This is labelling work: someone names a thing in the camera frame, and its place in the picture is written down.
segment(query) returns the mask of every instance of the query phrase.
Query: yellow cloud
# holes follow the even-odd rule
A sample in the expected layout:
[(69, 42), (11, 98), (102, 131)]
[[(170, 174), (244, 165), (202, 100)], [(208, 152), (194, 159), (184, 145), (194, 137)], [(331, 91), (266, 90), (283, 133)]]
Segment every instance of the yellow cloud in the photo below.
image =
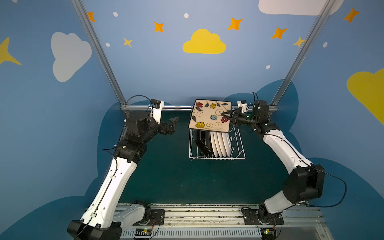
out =
[(210, 33), (207, 29), (197, 30), (183, 45), (183, 50), (186, 53), (223, 53), (227, 46), (221, 42), (219, 35)]
[(358, 72), (347, 82), (348, 90), (384, 124), (384, 68), (376, 73)]

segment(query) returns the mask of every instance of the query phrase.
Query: yellow star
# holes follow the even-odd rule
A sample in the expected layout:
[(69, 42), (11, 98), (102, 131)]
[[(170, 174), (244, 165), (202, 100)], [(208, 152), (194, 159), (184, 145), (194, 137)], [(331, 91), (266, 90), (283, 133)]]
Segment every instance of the yellow star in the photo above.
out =
[(229, 26), (228, 30), (236, 29), (238, 31), (239, 30), (239, 24), (241, 23), (241, 21), (243, 21), (243, 20), (242, 19), (236, 20), (236, 19), (232, 18), (232, 23)]
[(133, 41), (133, 40), (126, 40), (125, 38), (124, 38), (124, 40), (125, 40), (125, 43), (123, 44), (123, 45), (129, 45), (131, 48), (132, 48), (132, 46), (131, 46), (131, 42)]
[(344, 18), (344, 20), (348, 20), (349, 23), (352, 22), (353, 18), (359, 14), (360, 12), (355, 11), (355, 8), (352, 8), (351, 12)]
[(277, 28), (276, 29), (276, 33), (275, 35), (272, 37), (272, 38), (280, 38), (283, 36), (283, 33), (287, 30), (288, 28), (286, 29), (280, 29), (280, 28)]
[(5, 61), (10, 61), (21, 65), (14, 57), (8, 53), (9, 37), (6, 38), (2, 44), (0, 44), (0, 64)]
[(299, 48), (300, 48), (300, 47), (301, 47), (301, 44), (302, 44), (304, 41), (305, 41), (305, 39), (302, 40), (301, 37), (299, 36), (299, 40), (298, 40), (296, 43), (292, 44), (292, 46), (293, 46), (293, 45), (298, 45)]
[(93, 12), (88, 13), (89, 20), (96, 22), (95, 19), (93, 18)]
[(161, 31), (162, 33), (164, 32), (163, 31), (163, 25), (164, 25), (164, 23), (157, 23), (157, 22), (155, 22), (155, 31)]

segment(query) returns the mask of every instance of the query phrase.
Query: white plate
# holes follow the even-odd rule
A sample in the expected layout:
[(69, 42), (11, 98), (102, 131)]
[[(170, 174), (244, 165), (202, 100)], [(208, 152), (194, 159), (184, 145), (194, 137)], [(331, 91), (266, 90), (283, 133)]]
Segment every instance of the white plate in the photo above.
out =
[(217, 139), (218, 139), (218, 144), (220, 145), (221, 153), (223, 154), (223, 157), (226, 157), (227, 151), (225, 149), (223, 135), (220, 132), (217, 133)]
[(213, 132), (211, 132), (211, 146), (212, 146), (212, 149), (214, 151), (215, 157), (217, 157), (218, 156), (218, 152), (217, 152), (217, 149), (216, 149), (215, 138), (214, 138), (214, 133)]
[(231, 141), (229, 140), (229, 134), (222, 132), (221, 135), (223, 136), (223, 141), (225, 145), (225, 151), (227, 152), (227, 156), (231, 156)]
[(217, 149), (217, 153), (220, 157), (223, 157), (223, 154), (221, 152), (221, 149), (220, 149), (220, 144), (218, 142), (218, 138), (217, 138), (217, 132), (214, 132), (214, 140), (215, 140), (215, 144), (216, 144), (216, 149)]

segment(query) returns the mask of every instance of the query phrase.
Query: wire dish rack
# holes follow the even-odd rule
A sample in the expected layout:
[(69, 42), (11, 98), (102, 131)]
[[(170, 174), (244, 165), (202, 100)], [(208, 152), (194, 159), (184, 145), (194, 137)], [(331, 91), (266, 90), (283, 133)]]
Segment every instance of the wire dish rack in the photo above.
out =
[(233, 126), (229, 131), (229, 139), (231, 141), (231, 155), (227, 157), (215, 157), (212, 152), (209, 152), (208, 157), (205, 156), (195, 143), (195, 130), (189, 130), (189, 158), (192, 159), (220, 159), (220, 160), (234, 160), (245, 159), (245, 152), (243, 142), (241, 140), (240, 131), (237, 127)]

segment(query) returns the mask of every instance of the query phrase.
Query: mounting plate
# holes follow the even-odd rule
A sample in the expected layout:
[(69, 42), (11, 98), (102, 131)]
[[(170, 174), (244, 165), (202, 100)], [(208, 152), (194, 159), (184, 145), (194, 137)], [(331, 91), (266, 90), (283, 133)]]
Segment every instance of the mounting plate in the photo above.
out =
[[(165, 214), (164, 209), (151, 209), (151, 216), (155, 219), (155, 226), (164, 225), (164, 214)], [(154, 220), (150, 217), (149, 223), (147, 224), (147, 226), (152, 226), (153, 221)], [(140, 225), (138, 223), (134, 223), (133, 226), (140, 226)]]
[[(243, 213), (245, 225), (262, 225), (257, 219), (257, 209), (242, 209), (241, 212)], [(284, 224), (283, 218), (277, 217), (275, 219), (276, 219), (276, 225)]]

